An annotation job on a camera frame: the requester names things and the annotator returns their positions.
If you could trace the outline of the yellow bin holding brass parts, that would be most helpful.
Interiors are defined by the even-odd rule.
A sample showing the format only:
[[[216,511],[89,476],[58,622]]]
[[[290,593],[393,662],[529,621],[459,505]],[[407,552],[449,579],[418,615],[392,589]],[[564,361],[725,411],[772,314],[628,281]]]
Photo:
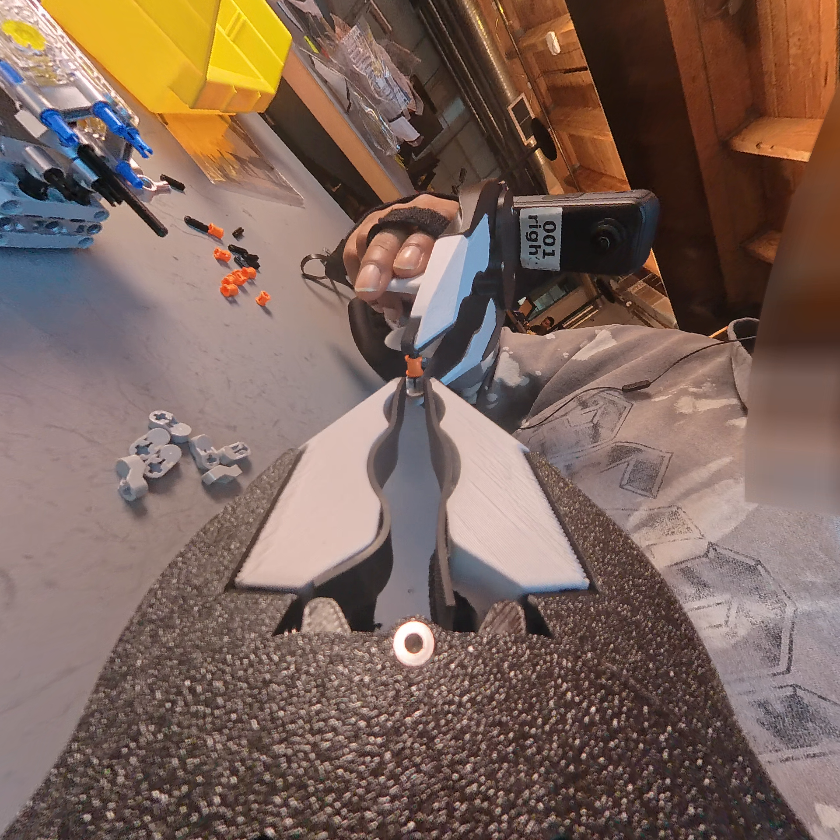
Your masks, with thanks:
[[[44,1],[79,47],[147,110],[221,112],[200,103],[218,1]]]

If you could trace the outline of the grey toy brick assembly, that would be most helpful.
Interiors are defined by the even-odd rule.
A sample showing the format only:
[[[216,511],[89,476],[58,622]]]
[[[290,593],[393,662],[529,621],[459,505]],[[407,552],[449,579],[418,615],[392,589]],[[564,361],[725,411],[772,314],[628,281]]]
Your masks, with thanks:
[[[1,2],[1,246],[84,249],[126,205],[158,236],[138,119],[40,2]]]

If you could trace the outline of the clear plastic bag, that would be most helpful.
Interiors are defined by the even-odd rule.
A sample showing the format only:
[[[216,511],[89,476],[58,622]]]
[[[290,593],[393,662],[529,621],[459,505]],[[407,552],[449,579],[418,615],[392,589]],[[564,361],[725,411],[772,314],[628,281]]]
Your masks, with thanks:
[[[235,117],[168,113],[160,119],[208,180],[229,191],[303,207],[303,197],[277,171]]]

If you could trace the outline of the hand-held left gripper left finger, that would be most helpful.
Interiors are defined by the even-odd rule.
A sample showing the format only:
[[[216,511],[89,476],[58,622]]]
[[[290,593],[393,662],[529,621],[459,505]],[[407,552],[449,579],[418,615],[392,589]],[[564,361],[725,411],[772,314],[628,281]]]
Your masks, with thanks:
[[[393,380],[303,447],[234,578],[239,590],[333,599],[375,630],[393,565],[384,486],[397,461],[406,381]]]

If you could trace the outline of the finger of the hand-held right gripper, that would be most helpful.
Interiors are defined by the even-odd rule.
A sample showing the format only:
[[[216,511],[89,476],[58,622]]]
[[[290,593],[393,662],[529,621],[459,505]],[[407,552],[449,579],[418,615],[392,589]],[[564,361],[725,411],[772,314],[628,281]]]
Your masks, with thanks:
[[[494,298],[468,298],[441,342],[441,382],[448,387],[480,387],[494,364],[503,310]]]
[[[489,265],[490,224],[480,219],[469,233],[447,234],[434,244],[411,310],[416,327],[409,339],[411,355],[423,354],[454,325],[463,300],[471,294],[476,276]]]

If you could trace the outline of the pile of grey connector pieces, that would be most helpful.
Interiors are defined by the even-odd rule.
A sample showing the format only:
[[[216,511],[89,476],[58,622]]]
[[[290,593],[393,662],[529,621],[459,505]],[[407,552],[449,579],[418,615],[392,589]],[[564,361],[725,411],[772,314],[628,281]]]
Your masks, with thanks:
[[[166,476],[177,467],[186,450],[205,487],[236,480],[242,474],[241,464],[251,456],[251,448],[244,442],[215,447],[208,435],[194,434],[192,427],[173,413],[155,409],[149,414],[148,430],[115,464],[121,498],[132,502],[144,497],[150,481]]]

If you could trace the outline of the group of orange bushes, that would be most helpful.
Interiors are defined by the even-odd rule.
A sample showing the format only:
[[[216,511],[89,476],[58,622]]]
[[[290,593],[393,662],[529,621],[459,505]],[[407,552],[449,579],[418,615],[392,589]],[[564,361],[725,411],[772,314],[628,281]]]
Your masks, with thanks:
[[[237,296],[240,288],[247,283],[255,283],[259,268],[259,261],[255,255],[237,246],[228,248],[215,247],[213,258],[217,263],[228,268],[220,281],[220,291],[226,298]]]

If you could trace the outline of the group of black pins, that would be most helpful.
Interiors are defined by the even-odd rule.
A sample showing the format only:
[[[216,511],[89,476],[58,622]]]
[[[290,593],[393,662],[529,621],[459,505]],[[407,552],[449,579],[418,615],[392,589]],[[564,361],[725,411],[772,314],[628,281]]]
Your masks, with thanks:
[[[162,174],[161,180],[173,190],[179,193],[185,192],[185,185],[182,182],[176,180],[175,178]],[[204,222],[201,222],[200,220],[190,216],[184,217],[184,223],[189,228],[198,231],[202,234],[205,234],[211,238],[214,238],[219,243],[222,242],[224,230],[221,227],[218,227],[214,224],[205,224]],[[248,269],[252,270],[252,272],[257,272],[260,268],[259,257],[256,254],[247,251],[245,248],[242,248],[239,245],[229,244],[221,248],[216,247],[213,253],[214,258],[217,261],[223,261],[227,263],[229,263],[230,261],[234,261],[234,263],[241,269]]]

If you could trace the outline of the person's right hand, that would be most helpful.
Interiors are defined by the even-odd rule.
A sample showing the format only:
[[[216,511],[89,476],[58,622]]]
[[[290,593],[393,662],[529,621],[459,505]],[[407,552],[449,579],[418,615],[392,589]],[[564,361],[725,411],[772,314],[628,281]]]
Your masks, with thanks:
[[[434,248],[435,237],[419,229],[383,229],[371,236],[380,219],[398,209],[433,212],[449,224],[459,205],[444,196],[422,193],[412,199],[377,209],[368,214],[350,234],[343,249],[343,263],[358,298],[395,327],[412,304],[408,297],[387,290],[393,278],[410,279],[422,274]]]

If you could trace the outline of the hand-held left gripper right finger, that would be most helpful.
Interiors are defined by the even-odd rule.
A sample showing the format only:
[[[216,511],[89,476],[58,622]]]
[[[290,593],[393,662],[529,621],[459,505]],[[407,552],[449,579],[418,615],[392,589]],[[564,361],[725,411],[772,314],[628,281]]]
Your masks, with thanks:
[[[433,621],[456,629],[459,601],[482,618],[497,602],[588,589],[528,449],[439,381],[426,381],[424,403],[440,488]]]

